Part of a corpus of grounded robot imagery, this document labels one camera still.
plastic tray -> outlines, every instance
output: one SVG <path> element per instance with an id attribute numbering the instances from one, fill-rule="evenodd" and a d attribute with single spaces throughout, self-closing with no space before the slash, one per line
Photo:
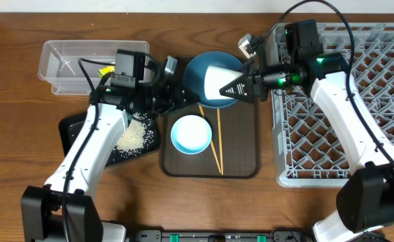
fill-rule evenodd
<path id="1" fill-rule="evenodd" d="M 38 76 L 40 80 L 52 84 L 52 92 L 57 95 L 89 95 L 91 91 L 77 59 L 112 63 L 118 49 L 149 53 L 145 41 L 127 40 L 49 40 L 44 43 Z M 103 66 L 83 63 L 94 86 L 100 82 L 98 70 Z M 150 75 L 145 70 L 145 80 Z"/>
<path id="2" fill-rule="evenodd" d="M 268 40 L 269 64 L 290 60 L 285 25 L 280 24 Z M 350 25 L 355 40 L 352 74 L 371 114 L 393 139 L 394 24 Z M 317 24 L 317 28 L 324 51 L 341 52 L 348 60 L 351 47 L 344 25 Z M 277 182 L 283 187 L 342 187 L 350 176 L 347 158 L 319 107 L 305 97 L 273 92 L 272 105 Z"/>

dish rack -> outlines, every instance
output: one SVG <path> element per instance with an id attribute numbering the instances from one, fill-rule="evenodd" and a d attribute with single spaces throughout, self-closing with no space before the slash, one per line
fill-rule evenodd
<path id="1" fill-rule="evenodd" d="M 269 65 L 290 60 L 285 25 L 279 24 L 268 39 Z M 350 26 L 355 41 L 352 75 L 367 108 L 394 143 L 394 24 Z M 324 52 L 340 52 L 348 61 L 351 45 L 345 26 L 318 23 L 317 29 Z M 302 92 L 300 87 L 294 91 Z M 350 176 L 347 157 L 318 105 L 306 97 L 274 91 L 272 105 L 277 182 L 288 188 L 342 187 Z"/>

wooden chopstick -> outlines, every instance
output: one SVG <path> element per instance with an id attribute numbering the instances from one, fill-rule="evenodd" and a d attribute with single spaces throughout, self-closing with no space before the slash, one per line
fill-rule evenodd
<path id="1" fill-rule="evenodd" d="M 223 162 L 223 139 L 221 138 L 221 113 L 219 108 L 216 110 L 218 115 L 218 137 L 219 137 L 219 157 L 221 158 L 221 175 L 224 175 L 224 162 Z"/>
<path id="2" fill-rule="evenodd" d="M 203 107 L 201 105 L 199 105 L 198 108 L 200 108 L 200 113 L 202 114 L 202 117 L 205 118 L 204 112 L 203 112 Z M 216 165 L 218 165 L 219 173 L 221 173 L 221 175 L 222 175 L 223 170 L 219 166 L 218 155 L 216 155 L 216 150 L 215 150 L 215 146 L 213 145 L 212 139 L 210 140 L 210 146 L 212 147 L 212 152 L 213 152 L 213 155 L 215 156 L 215 161 L 216 161 Z"/>

wood grain surface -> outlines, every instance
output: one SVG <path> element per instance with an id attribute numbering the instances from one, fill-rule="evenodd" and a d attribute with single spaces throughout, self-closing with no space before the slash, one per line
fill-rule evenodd
<path id="1" fill-rule="evenodd" d="M 37 77 L 47 40 L 145 40 L 151 53 L 240 55 L 246 33 L 265 32 L 280 14 L 0 13 L 0 241 L 23 241 L 20 198 L 63 160 L 58 122 L 87 109 L 87 97 L 53 95 Z M 331 14 L 293 14 L 286 22 Z M 394 15 L 347 15 L 394 22 Z M 260 104 L 262 168 L 253 179 L 182 179 L 159 168 L 158 152 L 105 170 L 95 204 L 104 220 L 130 229 L 270 231 L 309 229 L 336 209 L 338 189 L 286 189 L 275 181 L 271 102 Z M 394 226 L 383 230 L 394 241 Z"/>

brown tray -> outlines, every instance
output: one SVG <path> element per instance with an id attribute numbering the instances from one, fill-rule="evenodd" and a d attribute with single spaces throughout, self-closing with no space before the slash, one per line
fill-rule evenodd
<path id="1" fill-rule="evenodd" d="M 219 156 L 219 136 L 216 109 L 203 108 L 206 120 L 212 128 L 212 140 Z M 163 136 L 160 148 L 160 166 L 174 177 L 251 178 L 260 170 L 260 112 L 258 102 L 237 102 L 221 109 L 221 134 L 223 140 L 224 175 L 219 173 L 211 146 L 196 155 L 178 151 L 171 142 L 171 127 L 185 115 L 201 116 L 195 104 L 163 121 Z"/>

